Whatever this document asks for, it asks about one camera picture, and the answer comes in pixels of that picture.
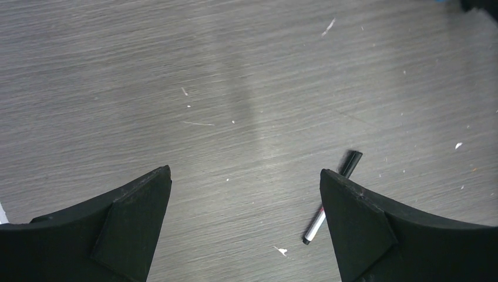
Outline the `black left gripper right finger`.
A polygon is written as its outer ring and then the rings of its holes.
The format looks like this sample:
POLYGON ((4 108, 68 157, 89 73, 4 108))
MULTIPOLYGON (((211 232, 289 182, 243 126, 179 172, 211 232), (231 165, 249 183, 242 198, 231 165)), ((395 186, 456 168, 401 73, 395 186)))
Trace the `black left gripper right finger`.
POLYGON ((342 281, 497 280, 497 227, 418 210, 328 169, 319 188, 342 281))

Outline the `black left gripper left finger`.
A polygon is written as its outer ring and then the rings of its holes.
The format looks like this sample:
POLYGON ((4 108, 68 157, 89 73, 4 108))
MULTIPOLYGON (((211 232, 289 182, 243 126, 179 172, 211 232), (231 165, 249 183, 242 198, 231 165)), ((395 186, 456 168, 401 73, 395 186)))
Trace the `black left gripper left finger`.
POLYGON ((171 192, 168 166, 74 206, 1 225, 2 281, 146 281, 171 192))

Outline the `black white marker pen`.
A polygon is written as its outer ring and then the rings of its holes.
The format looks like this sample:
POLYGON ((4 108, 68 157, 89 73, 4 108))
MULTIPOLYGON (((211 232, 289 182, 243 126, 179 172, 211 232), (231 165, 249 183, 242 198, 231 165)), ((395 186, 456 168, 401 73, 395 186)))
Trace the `black white marker pen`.
MULTIPOLYGON (((352 172, 356 168, 357 164, 359 163, 360 159, 362 158, 363 153, 356 151, 356 150, 350 150, 346 156, 346 159, 343 162, 343 165, 341 166, 339 170, 339 174, 347 179, 351 176, 352 172)), ((309 245, 310 242, 313 241, 315 238, 316 234, 318 233, 319 228, 323 224, 323 222, 326 219, 326 215, 324 212, 323 206, 320 206, 320 209, 317 211, 313 221, 311 224, 308 226, 306 232, 304 233, 302 237, 302 242, 305 245, 309 245)))

